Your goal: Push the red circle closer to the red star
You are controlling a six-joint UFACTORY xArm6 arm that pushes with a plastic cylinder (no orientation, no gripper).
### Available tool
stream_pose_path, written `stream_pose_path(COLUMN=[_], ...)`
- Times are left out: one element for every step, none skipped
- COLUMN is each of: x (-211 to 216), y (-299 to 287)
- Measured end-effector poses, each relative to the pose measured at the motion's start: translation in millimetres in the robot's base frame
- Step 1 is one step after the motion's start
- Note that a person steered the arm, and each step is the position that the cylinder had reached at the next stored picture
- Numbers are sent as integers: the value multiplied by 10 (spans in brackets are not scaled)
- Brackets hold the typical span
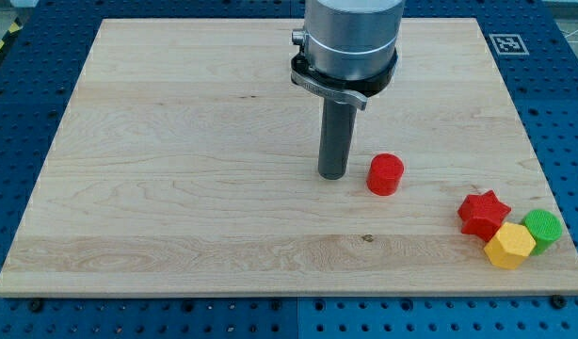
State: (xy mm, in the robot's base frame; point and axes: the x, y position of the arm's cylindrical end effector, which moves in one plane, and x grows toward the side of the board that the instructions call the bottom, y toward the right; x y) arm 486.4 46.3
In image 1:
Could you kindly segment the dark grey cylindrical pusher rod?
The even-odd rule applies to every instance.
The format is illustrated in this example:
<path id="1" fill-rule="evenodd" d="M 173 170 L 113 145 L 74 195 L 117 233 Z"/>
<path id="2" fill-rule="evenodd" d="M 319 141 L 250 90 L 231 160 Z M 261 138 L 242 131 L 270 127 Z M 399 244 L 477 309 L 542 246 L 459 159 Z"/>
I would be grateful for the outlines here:
<path id="1" fill-rule="evenodd" d="M 345 175 L 357 109 L 325 99 L 321 123 L 318 172 L 328 180 Z"/>

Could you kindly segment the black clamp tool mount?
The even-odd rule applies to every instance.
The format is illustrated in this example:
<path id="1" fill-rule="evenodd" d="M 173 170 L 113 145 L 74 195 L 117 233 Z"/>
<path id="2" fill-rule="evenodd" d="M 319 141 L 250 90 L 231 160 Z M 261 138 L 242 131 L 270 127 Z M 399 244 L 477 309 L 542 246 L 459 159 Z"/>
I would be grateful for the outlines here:
<path id="1" fill-rule="evenodd" d="M 291 59 L 291 81 L 324 99 L 364 110 L 368 99 L 390 84 L 397 61 L 398 54 L 393 52 L 389 66 L 380 73 L 362 80 L 342 80 L 315 70 L 305 54 L 299 52 Z"/>

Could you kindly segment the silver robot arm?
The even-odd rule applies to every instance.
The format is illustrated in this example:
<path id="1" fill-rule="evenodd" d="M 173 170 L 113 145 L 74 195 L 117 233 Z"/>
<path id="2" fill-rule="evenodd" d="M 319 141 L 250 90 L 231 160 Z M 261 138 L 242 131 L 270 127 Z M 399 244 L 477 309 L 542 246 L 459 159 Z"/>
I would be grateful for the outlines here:
<path id="1" fill-rule="evenodd" d="M 292 31 L 290 79 L 323 99 L 318 173 L 345 175 L 356 115 L 390 83 L 404 0 L 311 0 Z"/>

